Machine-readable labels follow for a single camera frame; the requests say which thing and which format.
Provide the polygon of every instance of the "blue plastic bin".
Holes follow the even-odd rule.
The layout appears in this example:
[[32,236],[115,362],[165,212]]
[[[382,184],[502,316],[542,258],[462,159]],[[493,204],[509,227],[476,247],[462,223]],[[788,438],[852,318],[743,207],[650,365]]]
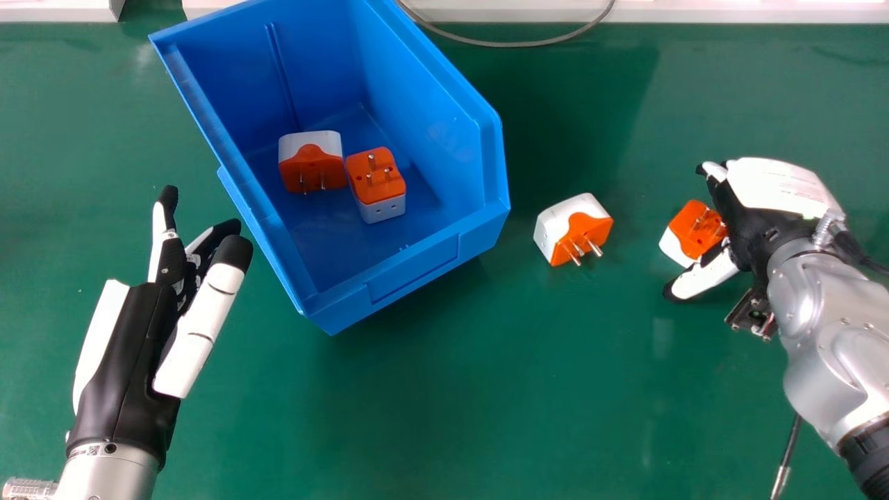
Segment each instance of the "blue plastic bin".
[[[296,309],[328,334],[491,248],[509,212],[494,110],[391,0],[256,0],[151,37]],[[287,192],[286,133],[395,154],[407,213]]]

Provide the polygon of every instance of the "orange and white plug adapter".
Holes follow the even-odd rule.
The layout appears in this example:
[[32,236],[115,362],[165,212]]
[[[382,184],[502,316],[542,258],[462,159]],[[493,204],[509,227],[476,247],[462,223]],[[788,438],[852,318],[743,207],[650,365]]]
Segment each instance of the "orange and white plug adapter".
[[361,218],[368,224],[404,215],[407,185],[387,148],[371,149],[346,158],[348,181]]
[[659,247],[673,262],[688,268],[726,236],[728,230],[719,214],[693,199],[670,221]]
[[278,169],[291,193],[345,188],[340,133],[333,130],[288,133],[278,140]]
[[537,216],[534,242],[549,265],[568,261],[581,265],[581,257],[602,256],[602,245],[614,225],[596,197],[583,193],[547,208]]

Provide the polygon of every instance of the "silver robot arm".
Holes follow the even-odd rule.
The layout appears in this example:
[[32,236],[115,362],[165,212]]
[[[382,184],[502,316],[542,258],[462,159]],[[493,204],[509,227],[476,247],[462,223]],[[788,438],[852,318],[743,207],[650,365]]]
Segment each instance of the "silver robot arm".
[[[699,173],[729,232],[730,242],[712,254],[723,268],[729,258],[754,275],[726,322],[766,341],[778,331],[790,405],[845,460],[867,498],[889,500],[889,292],[859,267],[886,269],[865,255],[814,173],[763,158],[708,162]],[[723,279],[712,277],[724,272],[698,269],[710,262],[719,260],[705,255],[664,295],[683,302],[717,286]]]
[[204,367],[252,259],[231,220],[183,246],[164,188],[153,211],[148,282],[105,284],[84,338],[75,421],[58,483],[12,478],[3,500],[148,500],[181,400]]

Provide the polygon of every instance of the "bin bottom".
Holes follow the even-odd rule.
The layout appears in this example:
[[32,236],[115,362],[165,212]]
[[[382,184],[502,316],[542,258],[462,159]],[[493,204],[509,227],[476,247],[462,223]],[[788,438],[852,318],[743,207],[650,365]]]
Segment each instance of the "bin bottom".
[[247,156],[248,164],[281,217],[319,293],[456,221],[455,214],[445,210],[416,165],[399,154],[397,145],[387,140],[364,108],[325,120],[310,130],[325,129],[340,132],[346,155],[379,146],[391,149],[407,184],[407,194],[404,215],[367,224],[361,218],[350,188],[306,195],[288,192],[277,168],[277,139]]

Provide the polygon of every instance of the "green table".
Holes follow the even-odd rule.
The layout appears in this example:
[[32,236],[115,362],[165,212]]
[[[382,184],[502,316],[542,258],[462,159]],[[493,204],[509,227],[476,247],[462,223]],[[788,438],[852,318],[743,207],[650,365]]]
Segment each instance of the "green table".
[[[144,279],[159,188],[180,187],[185,238],[236,215],[146,38],[181,12],[151,9],[0,25],[0,478],[59,472],[84,330],[106,278]],[[443,47],[503,117],[500,243],[333,338],[258,255],[156,498],[766,497],[792,415],[784,354],[722,324],[747,278],[661,299],[678,269],[657,241],[705,196],[695,165],[761,155],[816,169],[889,256],[889,27],[606,25],[549,49]],[[551,269],[534,217],[587,190],[616,221],[605,258]],[[788,499],[856,497],[808,427],[795,466]]]

